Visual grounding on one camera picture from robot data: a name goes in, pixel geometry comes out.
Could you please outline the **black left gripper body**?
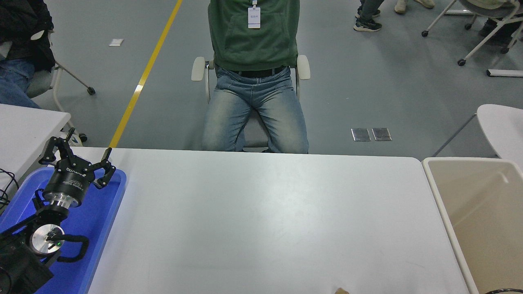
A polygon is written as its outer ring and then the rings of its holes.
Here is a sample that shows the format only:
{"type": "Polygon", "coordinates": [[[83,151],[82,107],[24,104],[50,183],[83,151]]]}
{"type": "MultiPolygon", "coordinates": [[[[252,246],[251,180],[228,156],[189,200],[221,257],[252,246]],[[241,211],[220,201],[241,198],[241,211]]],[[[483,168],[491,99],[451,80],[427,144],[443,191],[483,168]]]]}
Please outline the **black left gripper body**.
{"type": "Polygon", "coordinates": [[[53,195],[62,194],[71,196],[75,202],[82,202],[94,181],[94,171],[86,171],[90,165],[83,159],[74,164],[67,159],[59,160],[42,196],[51,200],[53,195]]]}

